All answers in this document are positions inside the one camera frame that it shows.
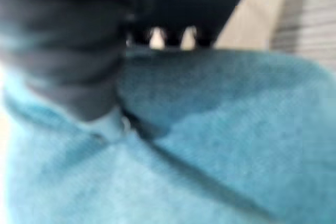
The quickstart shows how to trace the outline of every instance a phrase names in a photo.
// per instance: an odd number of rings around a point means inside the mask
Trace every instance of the blue fabric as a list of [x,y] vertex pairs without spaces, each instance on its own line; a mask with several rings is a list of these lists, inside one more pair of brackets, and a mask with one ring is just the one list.
[[126,61],[118,91],[138,130],[108,144],[7,87],[9,224],[335,223],[328,71],[279,54],[151,51]]

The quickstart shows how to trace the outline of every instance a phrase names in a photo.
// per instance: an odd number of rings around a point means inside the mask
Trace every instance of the knit fabric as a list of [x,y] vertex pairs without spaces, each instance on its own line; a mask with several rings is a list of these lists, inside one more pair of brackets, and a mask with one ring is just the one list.
[[149,54],[123,66],[133,130],[114,144],[7,87],[9,224],[334,224],[331,73],[260,52]]

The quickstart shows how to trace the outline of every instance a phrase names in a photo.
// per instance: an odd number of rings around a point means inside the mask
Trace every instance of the clothing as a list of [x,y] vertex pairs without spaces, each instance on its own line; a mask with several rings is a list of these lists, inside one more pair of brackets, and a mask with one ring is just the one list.
[[121,69],[137,127],[114,144],[12,76],[9,224],[334,224],[334,75],[271,53],[148,55]]
[[26,73],[29,88],[43,99],[89,122],[118,104],[125,29],[196,25],[215,37],[238,1],[0,0],[1,43],[10,52],[2,58]]

